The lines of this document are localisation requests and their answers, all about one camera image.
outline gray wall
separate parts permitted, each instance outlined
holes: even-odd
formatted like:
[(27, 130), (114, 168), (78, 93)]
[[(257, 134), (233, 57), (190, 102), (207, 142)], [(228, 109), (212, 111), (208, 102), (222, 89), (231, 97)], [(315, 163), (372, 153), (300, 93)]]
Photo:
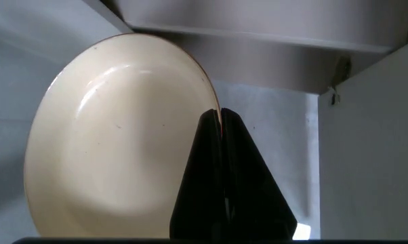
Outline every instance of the gray wall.
[(24, 196), (24, 152), (35, 111), (61, 68), (0, 41), (0, 243), (37, 234)]

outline hinge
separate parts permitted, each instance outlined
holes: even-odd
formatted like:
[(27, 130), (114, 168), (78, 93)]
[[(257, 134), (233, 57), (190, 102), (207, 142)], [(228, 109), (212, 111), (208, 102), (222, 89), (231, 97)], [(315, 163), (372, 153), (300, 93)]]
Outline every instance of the hinge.
[(333, 90), (331, 97), (332, 106), (341, 102), (341, 97), (337, 92), (337, 86), (349, 78), (351, 70), (352, 60), (350, 59), (350, 56), (341, 56), (338, 59), (335, 67), (335, 74), (333, 75), (331, 85), (329, 86), (329, 89)]

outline plate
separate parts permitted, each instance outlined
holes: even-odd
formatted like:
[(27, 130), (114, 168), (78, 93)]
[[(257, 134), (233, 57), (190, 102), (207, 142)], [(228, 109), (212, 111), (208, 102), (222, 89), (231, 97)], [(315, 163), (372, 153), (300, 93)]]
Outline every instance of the plate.
[(150, 35), (103, 40), (54, 79), (31, 127), (24, 184), (43, 237), (168, 238), (199, 117), (203, 69)]

